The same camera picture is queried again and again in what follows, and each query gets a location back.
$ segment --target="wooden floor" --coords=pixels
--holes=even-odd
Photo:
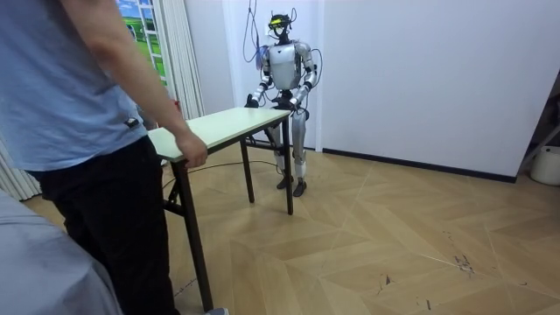
[[[238,146],[207,165],[235,161]],[[231,314],[560,314],[558,188],[308,152],[288,216],[275,167],[251,168],[254,205],[241,165],[191,175],[214,303]],[[41,198],[26,205],[61,224]],[[168,224],[177,307],[201,314],[183,221]]]

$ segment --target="baseboard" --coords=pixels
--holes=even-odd
[[[343,156],[343,157],[350,157],[350,158],[361,158],[361,159],[366,159],[366,160],[370,160],[370,161],[390,163],[390,164],[394,164],[394,165],[416,167],[416,168],[421,168],[421,169],[431,170],[431,171],[436,171],[436,172],[448,172],[448,173],[451,173],[451,174],[465,175],[465,176],[470,176],[470,177],[474,177],[474,178],[478,178],[478,179],[490,179],[490,180],[500,181],[500,182],[504,182],[504,183],[515,183],[515,181],[517,180],[517,177],[515,177],[515,176],[493,174],[493,173],[488,173],[488,172],[484,172],[484,171],[466,170],[466,169],[460,169],[460,168],[457,168],[457,167],[442,166],[442,165],[435,165],[435,164],[422,163],[422,162],[414,162],[414,161],[402,160],[402,159],[392,158],[392,157],[380,157],[380,156],[363,154],[363,153],[348,152],[348,151],[343,151],[343,150],[333,150],[333,149],[323,148],[323,153],[340,155],[340,156]]]

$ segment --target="man's hand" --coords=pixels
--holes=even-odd
[[[186,168],[193,168],[207,162],[207,146],[192,132],[184,132],[175,136],[178,149],[186,159]]]

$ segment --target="white curtain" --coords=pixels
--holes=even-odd
[[[10,168],[10,156],[0,136],[0,189],[17,200],[27,200],[40,194],[39,183],[26,172]]]
[[[185,119],[203,116],[199,69],[185,0],[153,0],[153,5],[170,94],[179,101]]]

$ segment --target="white bucket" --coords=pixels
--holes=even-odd
[[[560,186],[560,147],[541,148],[533,162],[531,178],[546,185]]]

